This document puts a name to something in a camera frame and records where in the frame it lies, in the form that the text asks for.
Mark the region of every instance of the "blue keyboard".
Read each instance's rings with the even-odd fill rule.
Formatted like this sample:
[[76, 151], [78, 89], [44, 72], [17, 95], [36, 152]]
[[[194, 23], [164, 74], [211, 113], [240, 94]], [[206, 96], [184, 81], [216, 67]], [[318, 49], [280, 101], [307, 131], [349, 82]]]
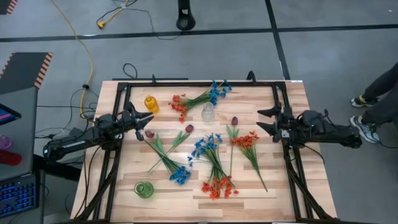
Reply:
[[0, 218], [37, 208], [40, 185], [35, 174], [0, 183]]

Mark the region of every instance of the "black metal frame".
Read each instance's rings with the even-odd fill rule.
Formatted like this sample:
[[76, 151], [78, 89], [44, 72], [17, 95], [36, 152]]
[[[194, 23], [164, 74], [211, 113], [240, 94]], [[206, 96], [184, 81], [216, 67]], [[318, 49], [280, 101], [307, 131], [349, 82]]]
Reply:
[[[284, 114], [288, 115], [288, 116], [289, 115], [293, 116], [292, 109], [291, 109], [290, 103], [289, 103], [289, 97], [287, 95], [287, 89], [286, 89], [285, 82], [259, 82], [256, 80], [256, 76], [253, 74], [252, 71], [249, 72], [247, 80], [249, 80], [249, 82], [229, 81], [229, 83], [232, 84], [233, 86], [268, 86], [268, 87], [271, 87], [272, 93], [274, 95], [275, 105], [280, 105], [279, 94], [278, 94], [278, 90], [279, 90], [282, 93], [282, 97], [283, 97], [283, 101], [284, 101]], [[118, 84], [118, 89], [116, 92], [114, 108], [113, 108], [113, 115], [117, 115], [117, 113], [118, 113], [118, 108], [121, 103], [122, 91], [126, 91], [126, 95], [124, 97], [124, 102], [123, 102], [123, 109], [125, 109], [127, 104], [129, 103], [129, 99], [131, 96], [131, 88], [134, 88], [134, 87], [209, 86], [210, 84], [211, 84], [210, 82], [206, 82], [206, 81], [202, 81], [202, 82], [201, 81], [197, 81], [197, 82], [178, 82], [178, 81], [177, 82], [173, 82], [173, 81], [162, 82], [162, 81], [156, 80], [154, 77], [151, 82], [144, 82], [144, 83], [136, 83], [136, 82], [135, 83], [127, 83], [127, 82], [124, 83], [124, 82], [122, 82], [122, 83]], [[307, 184], [306, 184], [306, 180], [305, 180], [305, 174], [304, 174], [304, 169], [303, 169], [299, 149], [296, 147], [291, 147], [291, 145], [289, 144], [288, 136], [282, 138], [282, 147], [283, 147], [283, 152], [284, 152], [284, 159], [285, 159], [285, 164], [286, 164], [286, 169], [287, 169], [287, 175], [289, 178], [290, 194], [292, 197], [292, 204], [293, 204], [293, 210], [294, 210], [296, 222], [358, 223], [358, 222], [343, 222], [337, 218], [332, 218], [331, 216], [329, 216], [321, 208], [321, 206], [317, 203], [317, 201], [312, 197], [311, 193], [307, 189]], [[296, 160], [298, 173], [296, 173], [296, 171], [293, 168], [293, 165], [292, 165], [292, 162], [290, 159], [289, 149], [292, 149], [295, 154], [295, 160]], [[110, 158], [111, 151], [106, 150], [106, 152], [105, 152], [104, 159], [103, 159], [103, 166], [102, 166], [100, 180], [99, 180], [99, 186], [98, 186], [99, 192], [96, 194], [96, 196], [99, 195], [99, 197], [95, 196], [94, 199], [89, 204], [89, 207], [90, 207], [90, 205], [92, 205], [92, 207], [94, 209], [93, 220], [97, 220], [100, 222], [110, 221], [110, 218], [111, 218], [113, 199], [114, 199], [114, 190], [115, 190], [115, 186], [116, 186], [116, 176], [118, 174], [120, 154], [121, 154], [121, 144], [119, 145], [119, 147], [117, 149], [114, 149], [114, 150], [116, 151], [116, 154], [114, 157], [113, 167], [112, 167], [111, 172], [109, 173], [107, 178], [105, 178], [105, 177], [106, 177], [106, 173], [108, 170], [109, 161], [111, 159]], [[108, 195], [108, 202], [107, 202], [107, 206], [106, 206], [105, 216], [104, 216], [104, 219], [99, 219], [101, 198], [102, 198], [103, 192], [105, 191], [105, 188], [107, 185], [109, 185], [109, 195]], [[303, 218], [301, 216], [299, 198], [297, 195], [296, 186], [303, 193], [303, 197], [304, 197], [304, 201], [305, 201], [305, 211], [307, 214], [306, 218]], [[320, 219], [314, 219], [312, 211], [315, 211], [315, 213], [318, 215], [318, 217]]]

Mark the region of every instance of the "wooden table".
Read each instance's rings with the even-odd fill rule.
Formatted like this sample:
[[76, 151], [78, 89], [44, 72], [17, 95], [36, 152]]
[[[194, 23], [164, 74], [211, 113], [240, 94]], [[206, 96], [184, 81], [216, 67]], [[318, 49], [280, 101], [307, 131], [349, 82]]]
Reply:
[[[287, 82], [287, 92], [295, 116], [309, 109], [302, 82]], [[99, 96], [96, 115], [112, 113], [116, 96], [117, 82], [103, 82]], [[216, 121], [204, 123], [201, 121], [203, 106], [199, 106], [188, 113], [187, 121], [181, 124], [179, 114], [168, 105], [174, 94], [186, 93], [188, 97], [195, 97], [206, 88], [201, 87], [134, 87], [131, 101], [138, 111], [147, 111], [144, 98], [154, 96], [159, 104], [160, 112], [146, 126], [159, 133], [162, 143], [168, 149], [179, 131], [192, 124], [195, 130], [191, 136], [181, 144], [170, 158], [187, 162], [187, 156], [194, 150], [193, 145], [205, 135], [222, 133], [226, 140], [220, 146], [220, 157], [224, 170], [229, 173], [229, 158], [231, 145], [228, 143], [226, 125], [231, 118], [237, 116], [240, 129], [239, 135], [246, 135], [249, 131], [256, 131], [260, 136], [257, 142], [258, 161], [268, 192], [263, 189], [260, 180], [253, 170], [251, 163], [239, 152], [233, 155], [233, 182], [239, 194], [232, 194], [231, 198], [212, 200], [209, 193], [201, 191], [202, 183], [208, 179], [211, 166], [194, 163], [191, 179], [185, 185], [177, 185], [169, 181], [163, 164], [157, 166], [149, 175], [147, 171], [159, 159], [158, 155], [144, 142], [136, 139], [134, 131], [125, 134], [119, 173], [113, 202], [112, 222], [271, 222], [295, 221], [292, 199], [287, 182], [287, 172], [282, 156], [282, 145], [272, 142], [272, 138], [256, 125], [257, 121], [272, 123], [273, 118], [266, 118], [256, 113], [257, 110], [271, 108], [274, 105], [273, 95], [269, 87], [234, 87], [225, 99], [220, 99], [216, 106]], [[319, 151], [318, 144], [309, 144]], [[89, 163], [94, 148], [87, 150], [86, 162]], [[335, 217], [335, 207], [331, 197], [328, 179], [322, 160], [309, 149], [301, 149], [303, 167], [307, 178], [308, 189], [318, 203], [331, 216]], [[97, 191], [100, 178], [104, 151], [99, 151], [93, 159], [90, 175], [88, 198]], [[155, 193], [151, 198], [141, 199], [134, 193], [134, 185], [140, 181], [149, 181], [154, 185]], [[298, 190], [302, 216], [305, 210], [302, 195]], [[80, 177], [73, 218], [78, 211], [85, 194], [84, 175]], [[103, 197], [100, 217], [103, 217], [107, 193]]]

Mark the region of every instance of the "clear glass vase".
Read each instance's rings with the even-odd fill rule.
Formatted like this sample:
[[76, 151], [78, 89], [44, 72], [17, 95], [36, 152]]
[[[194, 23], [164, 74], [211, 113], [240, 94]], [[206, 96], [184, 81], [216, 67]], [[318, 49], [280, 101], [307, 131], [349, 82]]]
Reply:
[[206, 103], [201, 112], [201, 118], [205, 122], [214, 121], [215, 111], [212, 103]]

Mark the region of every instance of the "cable plug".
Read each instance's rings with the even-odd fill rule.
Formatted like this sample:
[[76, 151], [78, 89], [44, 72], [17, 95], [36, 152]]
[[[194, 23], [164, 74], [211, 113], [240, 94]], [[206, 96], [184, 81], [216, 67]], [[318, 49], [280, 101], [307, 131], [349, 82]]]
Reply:
[[104, 29], [105, 22], [97, 22], [97, 26], [98, 26], [99, 29]]

